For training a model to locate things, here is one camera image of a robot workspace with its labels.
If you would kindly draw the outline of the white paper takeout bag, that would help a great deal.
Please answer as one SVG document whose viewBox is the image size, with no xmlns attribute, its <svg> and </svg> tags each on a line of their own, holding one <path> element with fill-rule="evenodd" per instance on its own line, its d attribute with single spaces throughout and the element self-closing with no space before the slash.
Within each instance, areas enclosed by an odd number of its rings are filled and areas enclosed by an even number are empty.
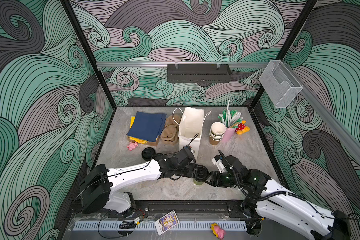
<svg viewBox="0 0 360 240">
<path fill-rule="evenodd" d="M 179 110 L 182 113 L 179 121 L 175 120 L 175 113 Z M 172 118 L 179 127 L 178 138 L 179 138 L 179 149 L 181 150 L 185 146 L 191 147 L 195 159 L 198 158 L 200 149 L 200 143 L 203 133 L 203 124 L 211 111 L 204 113 L 202 109 L 195 109 L 186 107 L 183 110 L 175 108 L 172 113 Z"/>
</svg>

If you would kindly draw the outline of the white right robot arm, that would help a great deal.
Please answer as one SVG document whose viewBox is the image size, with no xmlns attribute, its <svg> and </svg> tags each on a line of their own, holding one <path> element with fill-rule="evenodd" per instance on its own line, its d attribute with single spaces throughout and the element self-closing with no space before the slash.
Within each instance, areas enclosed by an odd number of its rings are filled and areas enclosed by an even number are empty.
<svg viewBox="0 0 360 240">
<path fill-rule="evenodd" d="M 284 188 L 259 170 L 229 168 L 209 173 L 206 183 L 213 187 L 238 188 L 245 195 L 241 211 L 246 216 L 247 233 L 258 236 L 264 219 L 277 222 L 309 240 L 349 240 L 347 214 L 310 203 Z"/>
</svg>

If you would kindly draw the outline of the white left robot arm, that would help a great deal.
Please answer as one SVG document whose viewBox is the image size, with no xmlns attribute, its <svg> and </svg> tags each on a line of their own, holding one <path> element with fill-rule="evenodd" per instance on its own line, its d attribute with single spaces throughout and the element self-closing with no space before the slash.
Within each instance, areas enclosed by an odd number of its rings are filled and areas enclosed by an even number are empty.
<svg viewBox="0 0 360 240">
<path fill-rule="evenodd" d="M 105 209 L 119 214 L 128 213 L 135 208 L 135 202 L 131 193 L 122 193 L 120 189 L 145 181 L 174 180 L 173 176 L 194 179 L 197 167 L 192 155 L 181 153 L 154 155 L 147 163 L 118 169 L 108 169 L 101 164 L 80 182 L 78 198 L 81 212 L 91 214 Z"/>
</svg>

